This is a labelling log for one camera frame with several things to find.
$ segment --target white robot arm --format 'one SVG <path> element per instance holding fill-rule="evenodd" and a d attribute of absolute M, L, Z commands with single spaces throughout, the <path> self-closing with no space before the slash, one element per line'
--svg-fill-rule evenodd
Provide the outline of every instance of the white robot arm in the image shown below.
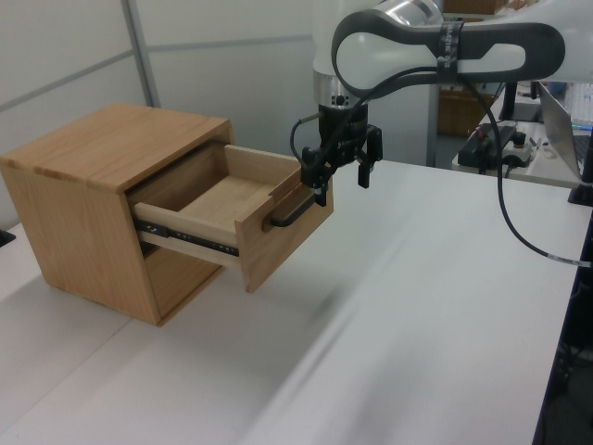
<path fill-rule="evenodd" d="M 461 76 L 472 83 L 593 83 L 592 17 L 591 0 L 540 0 L 465 25 L 444 23 L 432 0 L 317 0 L 313 68 L 322 144 L 303 151 L 303 182 L 322 196 L 335 170 L 358 160 L 366 169 L 360 182 L 368 186 L 381 149 L 370 156 L 362 150 L 370 135 L 366 102 L 404 86 L 456 83 Z M 394 79 L 398 73 L 408 75 Z M 362 98 L 365 105 L 355 107 Z"/>

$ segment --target black cable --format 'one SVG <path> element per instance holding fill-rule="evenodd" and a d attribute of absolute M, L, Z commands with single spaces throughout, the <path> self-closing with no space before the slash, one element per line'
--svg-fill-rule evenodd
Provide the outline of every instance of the black cable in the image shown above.
<path fill-rule="evenodd" d="M 511 170 L 514 168 L 515 166 L 512 165 L 512 162 L 509 162 L 509 165 L 507 166 L 507 172 L 504 173 L 504 179 L 509 179 L 509 174 L 511 173 Z"/>
<path fill-rule="evenodd" d="M 295 155 L 295 158 L 298 159 L 298 162 L 300 162 L 300 165 L 305 165 L 305 162 L 298 154 L 298 150 L 295 148 L 295 133 L 297 132 L 297 128 L 301 123 L 303 123 L 301 119 L 296 121 L 296 124 L 293 126 L 293 129 L 290 132 L 290 149 L 292 150 L 293 155 Z"/>
<path fill-rule="evenodd" d="M 550 253 L 547 253 L 545 250 L 542 250 L 541 248 L 537 248 L 536 246 L 534 246 L 533 244 L 531 244 L 529 241 L 527 241 L 525 238 L 523 238 L 521 236 L 521 234 L 517 231 L 517 229 L 515 229 L 514 225 L 512 225 L 511 218 L 509 217 L 509 213 L 507 212 L 507 208 L 506 208 L 506 206 L 504 204 L 504 196 L 503 196 L 503 193 L 502 193 L 502 143 L 500 142 L 500 131 L 498 130 L 497 121 L 496 121 L 496 119 L 494 119 L 494 115 L 492 114 L 492 111 L 490 110 L 490 107 L 485 102 L 485 100 L 482 97 L 482 95 L 480 95 L 476 91 L 476 89 L 468 81 L 468 79 L 464 75 L 462 75 L 462 74 L 460 74 L 458 77 L 459 77 L 461 83 L 463 83 L 463 85 L 468 90 L 470 90 L 472 92 L 472 94 L 475 96 L 475 98 L 477 99 L 478 103 L 482 106 L 482 108 L 486 112 L 486 115 L 490 119 L 490 123 L 492 124 L 492 131 L 494 132 L 494 137 L 495 137 L 496 144 L 497 144 L 496 149 L 497 149 L 497 189 L 498 189 L 498 203 L 500 205 L 500 210 L 502 211 L 502 216 L 504 217 L 504 221 L 509 226 L 509 229 L 511 229 L 512 234 L 515 235 L 515 237 L 519 241 L 521 241 L 525 246 L 527 246 L 528 248 L 530 248 L 531 250 L 533 250 L 535 253 L 538 253 L 539 255 L 542 255 L 542 256 L 544 256 L 546 258 L 550 258 L 551 260 L 555 260 L 555 261 L 559 261 L 559 262 L 564 262 L 564 263 L 567 263 L 567 264 L 572 264 L 572 265 L 580 266 L 580 267 L 587 267 L 587 268 L 593 267 L 593 264 L 591 263 L 591 261 L 569 260 L 569 259 L 566 259 L 566 258 L 563 258 L 563 257 L 558 257 L 556 255 L 552 255 Z"/>

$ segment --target wooden cabinet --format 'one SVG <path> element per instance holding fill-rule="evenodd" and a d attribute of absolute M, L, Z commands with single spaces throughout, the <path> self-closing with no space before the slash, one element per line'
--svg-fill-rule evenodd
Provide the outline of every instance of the wooden cabinet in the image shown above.
<path fill-rule="evenodd" d="M 49 285 L 163 324 L 224 267 L 255 291 L 333 210 L 271 227 L 300 165 L 232 143 L 225 119 L 116 104 L 0 171 Z"/>

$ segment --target drawer handle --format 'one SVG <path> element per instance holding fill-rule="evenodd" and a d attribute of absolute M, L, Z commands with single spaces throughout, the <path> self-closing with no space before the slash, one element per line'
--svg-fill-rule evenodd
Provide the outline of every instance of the drawer handle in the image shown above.
<path fill-rule="evenodd" d="M 211 248 L 212 250 L 217 250 L 222 253 L 228 253 L 229 255 L 233 255 L 234 257 L 239 256 L 238 248 L 234 248 L 232 246 L 225 246 L 215 241 L 200 238 L 199 236 L 184 234 L 183 232 L 179 232 L 178 230 L 171 230 L 169 227 L 165 227 L 164 225 L 154 224 L 153 222 L 148 221 L 134 220 L 134 227 L 136 228 L 136 230 L 139 230 L 141 232 L 147 232 L 148 234 L 162 236 L 163 238 L 176 238 L 187 243 L 196 244 L 203 248 Z"/>
<path fill-rule="evenodd" d="M 270 225 L 274 227 L 288 227 L 293 224 L 315 204 L 315 194 L 310 188 L 301 185 L 296 196 L 290 198 L 290 206 L 282 204 L 271 214 Z"/>

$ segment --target white table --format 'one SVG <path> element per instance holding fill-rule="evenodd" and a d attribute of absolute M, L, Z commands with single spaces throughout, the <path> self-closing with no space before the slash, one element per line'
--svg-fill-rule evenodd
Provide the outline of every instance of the white table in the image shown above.
<path fill-rule="evenodd" d="M 257 293 L 227 271 L 162 328 L 47 286 L 18 227 L 0 444 L 529 443 L 574 267 L 515 241 L 493 178 L 384 161 L 334 193 Z M 567 193 L 507 185 L 518 229 L 578 257 L 590 210 Z"/>
<path fill-rule="evenodd" d="M 525 91 L 525 88 L 519 87 L 517 95 Z M 492 112 L 494 113 L 495 118 L 498 118 L 500 110 L 502 109 L 503 101 L 504 94 L 501 94 L 492 105 Z M 539 104 L 539 99 L 533 100 L 529 97 L 518 95 L 516 97 L 516 103 Z M 481 123 L 486 122 L 489 123 L 490 120 L 487 117 L 484 117 Z M 514 125 L 515 122 L 502 122 L 501 124 L 505 123 Z M 549 155 L 544 155 L 542 150 L 544 148 L 543 144 L 548 142 L 544 125 L 542 123 L 536 122 L 517 122 L 517 124 L 517 131 L 525 133 L 527 136 L 527 141 L 529 141 L 530 138 L 532 138 L 534 141 L 541 139 L 542 146 L 538 150 L 533 150 L 531 162 L 527 167 L 518 167 L 511 170 L 509 178 L 519 181 L 528 181 L 531 183 L 556 185 L 558 187 L 577 187 L 580 183 L 579 179 L 576 177 L 570 167 L 568 167 L 566 162 L 564 162 L 558 153 L 555 152 L 552 146 L 549 146 L 549 148 L 551 148 L 552 155 L 555 155 L 555 158 L 551 158 Z M 574 134 L 590 134 L 590 132 L 576 131 Z M 457 172 L 478 173 L 478 169 L 460 165 L 458 156 L 455 156 L 455 158 L 451 161 L 451 170 Z M 486 174 L 489 176 L 496 176 L 497 172 L 496 170 L 488 170 L 486 171 Z"/>

